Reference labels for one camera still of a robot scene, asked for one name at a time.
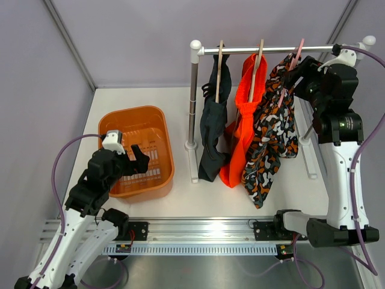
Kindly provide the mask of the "pink plastic hanger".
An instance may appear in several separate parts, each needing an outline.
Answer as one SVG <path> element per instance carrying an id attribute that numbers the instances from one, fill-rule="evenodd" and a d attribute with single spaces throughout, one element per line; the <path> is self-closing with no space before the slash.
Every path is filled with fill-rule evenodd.
<path id="1" fill-rule="evenodd" d="M 297 65 L 299 58 L 301 57 L 301 51 L 302 51 L 303 45 L 304 45 L 304 38 L 301 39 L 300 45 L 298 46 L 298 49 L 297 49 L 297 53 L 296 53 L 295 57 L 292 58 L 291 64 L 289 66 L 289 71 L 294 69 L 295 66 Z M 283 98 L 284 98 L 286 92 L 287 92 L 287 89 L 285 87 L 283 87 L 280 98 L 279 98 L 279 102 L 278 102 L 279 108 L 282 105 Z"/>

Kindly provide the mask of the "beige hanger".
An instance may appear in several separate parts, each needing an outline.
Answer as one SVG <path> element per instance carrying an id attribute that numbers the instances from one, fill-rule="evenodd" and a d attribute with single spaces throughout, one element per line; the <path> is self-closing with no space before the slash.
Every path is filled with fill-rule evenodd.
<path id="1" fill-rule="evenodd" d="M 260 66 L 261 59 L 262 59 L 263 46 L 264 46 L 264 39 L 261 39 L 260 45 L 259 45 L 259 50 L 256 54 L 256 59 L 254 61 L 254 67 L 253 67 L 253 73 L 252 73 L 252 77 L 251 77 L 251 86 L 250 86 L 250 91 L 249 91 L 249 96 L 248 96 L 248 102 L 253 102 L 254 88 L 255 88 L 255 83 L 256 83 L 256 74 L 257 74 L 257 70 Z"/>
<path id="2" fill-rule="evenodd" d="M 221 65 L 223 59 L 223 46 L 224 41 L 220 40 L 220 45 L 218 47 L 218 65 L 217 65 L 217 82 L 216 82 L 216 90 L 215 90 L 215 103 L 220 102 L 220 82 L 221 82 Z"/>

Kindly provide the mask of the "camouflage patterned shorts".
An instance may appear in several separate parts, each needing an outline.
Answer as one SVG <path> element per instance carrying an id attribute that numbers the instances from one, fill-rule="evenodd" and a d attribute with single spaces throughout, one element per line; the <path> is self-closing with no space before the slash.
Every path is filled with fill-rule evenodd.
<path id="1" fill-rule="evenodd" d="M 295 57 L 288 54 L 272 69 L 262 101 L 253 114 L 254 136 L 246 153 L 241 184 L 257 209 L 263 207 L 281 159 L 298 155 L 294 93 L 283 87 L 284 75 Z"/>

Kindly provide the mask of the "dark navy shorts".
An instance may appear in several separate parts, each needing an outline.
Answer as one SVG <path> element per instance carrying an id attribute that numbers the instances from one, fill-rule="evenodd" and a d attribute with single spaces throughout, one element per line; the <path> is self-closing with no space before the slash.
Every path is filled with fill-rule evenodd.
<path id="1" fill-rule="evenodd" d="M 227 123 L 227 100 L 229 98 L 232 80 L 227 65 L 228 55 L 222 57 L 219 102 L 215 101 L 217 88 L 218 56 L 214 55 L 214 65 L 209 82 L 202 86 L 205 104 L 200 119 L 203 153 L 199 165 L 199 179 L 213 182 L 220 169 L 230 161 L 230 154 L 219 152 L 217 144 L 223 135 Z"/>

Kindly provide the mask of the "orange shorts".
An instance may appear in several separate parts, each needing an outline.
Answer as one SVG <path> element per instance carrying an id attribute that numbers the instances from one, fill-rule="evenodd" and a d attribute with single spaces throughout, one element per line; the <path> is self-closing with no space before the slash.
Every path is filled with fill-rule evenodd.
<path id="1" fill-rule="evenodd" d="M 254 62 L 257 59 L 258 56 L 253 54 L 244 61 L 242 78 L 235 95 L 238 120 L 225 129 L 226 135 L 234 139 L 235 145 L 230 163 L 220 170 L 220 178 L 230 188 L 241 183 L 241 175 L 247 162 L 246 153 L 254 137 L 253 114 L 265 93 L 268 65 L 265 57 L 262 57 L 256 74 L 253 75 Z"/>

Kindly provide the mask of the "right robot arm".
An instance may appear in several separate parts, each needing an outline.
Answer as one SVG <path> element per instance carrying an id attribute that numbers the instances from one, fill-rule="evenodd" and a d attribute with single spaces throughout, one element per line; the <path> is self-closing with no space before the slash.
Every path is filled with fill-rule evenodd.
<path id="1" fill-rule="evenodd" d="M 284 87 L 313 108 L 312 126 L 326 167 L 328 195 L 325 219 L 300 210 L 279 211 L 273 234 L 280 239 L 293 232 L 304 235 L 313 247 L 353 246 L 380 239 L 369 224 L 362 197 L 360 157 L 364 133 L 362 118 L 351 109 L 359 84 L 357 71 L 345 63 L 323 64 L 307 56 L 285 73 Z"/>

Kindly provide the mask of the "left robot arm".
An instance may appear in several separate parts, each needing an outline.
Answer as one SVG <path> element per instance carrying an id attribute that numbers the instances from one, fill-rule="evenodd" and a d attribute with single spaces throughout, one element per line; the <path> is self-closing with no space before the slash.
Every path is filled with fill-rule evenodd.
<path id="1" fill-rule="evenodd" d="M 19 278 L 15 288 L 77 288 L 102 249 L 110 241 L 128 236 L 128 215 L 108 209 L 93 235 L 80 243 L 118 180 L 147 172 L 150 158 L 136 144 L 131 149 L 133 161 L 120 145 L 104 146 L 92 154 L 87 168 L 70 190 L 61 225 L 40 264 L 28 276 Z"/>

